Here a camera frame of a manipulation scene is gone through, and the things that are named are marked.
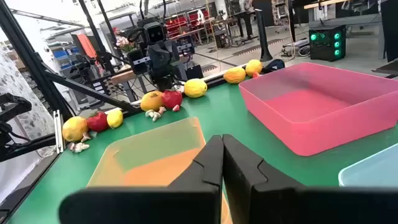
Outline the silver metal bracket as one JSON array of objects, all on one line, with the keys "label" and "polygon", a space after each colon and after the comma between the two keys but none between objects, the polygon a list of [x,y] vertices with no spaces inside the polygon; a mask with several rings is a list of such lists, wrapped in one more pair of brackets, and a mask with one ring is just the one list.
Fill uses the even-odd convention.
[{"label": "silver metal bracket", "polygon": [[65,140],[62,135],[63,118],[60,110],[53,111],[54,128],[55,128],[55,148],[57,154],[60,154],[65,149]]}]

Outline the yellow toy lemon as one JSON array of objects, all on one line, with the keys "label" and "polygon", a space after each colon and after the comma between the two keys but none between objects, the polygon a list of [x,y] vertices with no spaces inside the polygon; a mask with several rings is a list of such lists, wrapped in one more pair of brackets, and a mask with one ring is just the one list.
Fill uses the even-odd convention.
[{"label": "yellow toy lemon", "polygon": [[123,112],[121,110],[111,110],[107,114],[107,123],[110,128],[118,128],[123,123]]},{"label": "yellow toy lemon", "polygon": [[188,80],[184,84],[184,93],[190,98],[199,98],[205,95],[207,84],[199,78]]}]

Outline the white patterned curtain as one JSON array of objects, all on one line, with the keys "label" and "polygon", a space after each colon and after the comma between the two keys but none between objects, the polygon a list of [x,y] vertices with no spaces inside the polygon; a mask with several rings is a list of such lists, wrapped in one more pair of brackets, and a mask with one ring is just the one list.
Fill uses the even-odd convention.
[{"label": "white patterned curtain", "polygon": [[[28,82],[10,57],[0,49],[0,94],[11,93],[32,103],[32,109],[8,123],[12,130],[30,140],[54,132],[53,118],[32,91]],[[16,189],[32,169],[45,157],[55,151],[46,146],[36,151],[0,162],[0,204]]]}]

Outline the red plastic bin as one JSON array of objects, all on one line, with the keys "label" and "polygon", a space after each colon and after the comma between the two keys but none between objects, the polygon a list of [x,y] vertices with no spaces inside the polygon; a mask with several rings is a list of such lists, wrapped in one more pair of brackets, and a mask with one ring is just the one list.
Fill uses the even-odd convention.
[{"label": "red plastic bin", "polygon": [[300,63],[245,80],[246,108],[292,152],[312,156],[392,128],[398,80]]}]

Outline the orange panel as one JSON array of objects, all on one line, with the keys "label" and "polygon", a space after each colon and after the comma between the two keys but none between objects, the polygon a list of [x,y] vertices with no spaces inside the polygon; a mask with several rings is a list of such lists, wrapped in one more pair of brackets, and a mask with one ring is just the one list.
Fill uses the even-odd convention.
[{"label": "orange panel", "polygon": [[92,46],[89,38],[85,34],[78,34],[77,38],[80,41],[80,44],[81,44],[85,54],[87,56],[89,56],[90,58],[96,58],[97,57],[96,51],[95,51],[94,47]]}]

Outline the orange toy mango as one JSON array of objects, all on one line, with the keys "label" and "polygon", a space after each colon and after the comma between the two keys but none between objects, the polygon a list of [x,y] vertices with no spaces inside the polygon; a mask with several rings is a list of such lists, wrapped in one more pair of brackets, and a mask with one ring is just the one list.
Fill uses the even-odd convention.
[{"label": "orange toy mango", "polygon": [[241,83],[246,78],[246,72],[242,67],[233,67],[224,73],[223,78],[231,84]]}]

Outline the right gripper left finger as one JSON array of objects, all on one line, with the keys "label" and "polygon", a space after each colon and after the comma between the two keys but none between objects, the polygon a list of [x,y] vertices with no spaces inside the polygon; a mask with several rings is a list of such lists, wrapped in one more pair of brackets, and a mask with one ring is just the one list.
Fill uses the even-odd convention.
[{"label": "right gripper left finger", "polygon": [[61,224],[220,224],[224,144],[214,135],[166,187],[93,187],[65,197]]}]

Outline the yellow-orange toy lemon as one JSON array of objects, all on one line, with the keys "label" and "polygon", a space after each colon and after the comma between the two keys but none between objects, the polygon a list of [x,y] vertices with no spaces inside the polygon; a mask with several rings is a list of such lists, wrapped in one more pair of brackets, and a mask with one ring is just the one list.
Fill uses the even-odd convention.
[{"label": "yellow-orange toy lemon", "polygon": [[260,60],[252,59],[246,64],[246,74],[252,77],[256,72],[260,73],[262,70],[262,63]]}]

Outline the black frame strut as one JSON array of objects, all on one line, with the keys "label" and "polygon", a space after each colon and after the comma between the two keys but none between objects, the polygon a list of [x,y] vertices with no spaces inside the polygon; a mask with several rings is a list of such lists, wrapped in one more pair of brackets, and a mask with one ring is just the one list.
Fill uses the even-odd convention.
[{"label": "black frame strut", "polygon": [[56,82],[58,84],[61,84],[63,86],[69,87],[73,90],[79,91],[85,95],[91,96],[93,98],[96,98],[97,100],[101,100],[105,103],[111,104],[113,106],[116,106],[118,108],[121,108],[124,111],[127,111],[128,113],[131,114],[137,114],[142,112],[140,108],[137,106],[133,106],[132,104],[126,102],[126,101],[119,101],[114,98],[111,98],[108,95],[105,95],[103,93],[100,93],[92,88],[89,88],[87,86],[84,86],[80,83],[74,82],[72,80],[69,80],[65,77],[61,77],[60,75],[56,75],[51,72],[45,72],[45,76],[47,79],[49,79],[52,82]]}]

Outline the red strawberry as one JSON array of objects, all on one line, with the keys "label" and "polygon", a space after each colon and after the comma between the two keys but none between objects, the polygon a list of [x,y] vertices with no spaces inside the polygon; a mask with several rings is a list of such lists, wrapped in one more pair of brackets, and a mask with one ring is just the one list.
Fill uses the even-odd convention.
[{"label": "red strawberry", "polygon": [[89,129],[97,133],[108,129],[109,127],[107,122],[107,114],[102,111],[97,112],[95,115],[87,118],[86,122]]}]

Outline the clear plastic bin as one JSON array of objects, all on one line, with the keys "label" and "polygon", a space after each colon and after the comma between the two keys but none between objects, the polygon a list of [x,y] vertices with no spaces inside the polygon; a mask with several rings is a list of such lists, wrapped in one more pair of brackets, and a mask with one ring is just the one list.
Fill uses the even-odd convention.
[{"label": "clear plastic bin", "polygon": [[340,170],[340,187],[398,187],[398,143]]}]

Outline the red storage bin shelf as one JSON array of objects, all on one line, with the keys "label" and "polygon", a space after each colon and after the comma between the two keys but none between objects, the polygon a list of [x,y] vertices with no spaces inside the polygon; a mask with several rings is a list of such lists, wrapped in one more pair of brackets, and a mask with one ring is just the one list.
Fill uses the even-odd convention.
[{"label": "red storage bin shelf", "polygon": [[196,40],[207,39],[211,32],[210,13],[204,7],[179,12],[165,18],[168,37],[174,38],[192,32]]}]

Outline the yellow-orange toy mango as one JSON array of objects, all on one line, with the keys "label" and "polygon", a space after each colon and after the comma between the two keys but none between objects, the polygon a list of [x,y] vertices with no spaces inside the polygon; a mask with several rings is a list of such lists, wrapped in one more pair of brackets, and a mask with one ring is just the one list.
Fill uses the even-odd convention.
[{"label": "yellow-orange toy mango", "polygon": [[158,111],[161,106],[163,106],[162,101],[163,93],[161,91],[150,91],[146,93],[140,103],[140,107],[143,111],[154,110]]},{"label": "yellow-orange toy mango", "polygon": [[88,131],[86,119],[81,116],[74,116],[64,122],[62,127],[63,138],[68,142],[80,141],[83,134]]}]

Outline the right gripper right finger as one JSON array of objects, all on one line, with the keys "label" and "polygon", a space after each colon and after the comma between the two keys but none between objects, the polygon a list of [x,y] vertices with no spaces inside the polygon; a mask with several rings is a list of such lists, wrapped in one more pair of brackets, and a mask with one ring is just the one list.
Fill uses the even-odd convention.
[{"label": "right gripper right finger", "polygon": [[223,135],[223,178],[234,224],[398,224],[398,190],[309,187]]}]

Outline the orange translucent plastic bin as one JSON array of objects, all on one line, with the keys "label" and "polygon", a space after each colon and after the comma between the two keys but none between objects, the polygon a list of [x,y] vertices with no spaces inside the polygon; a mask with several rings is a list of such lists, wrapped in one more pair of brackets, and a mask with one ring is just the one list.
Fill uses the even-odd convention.
[{"label": "orange translucent plastic bin", "polygon": [[166,187],[203,149],[210,137],[189,117],[109,144],[88,187]]}]

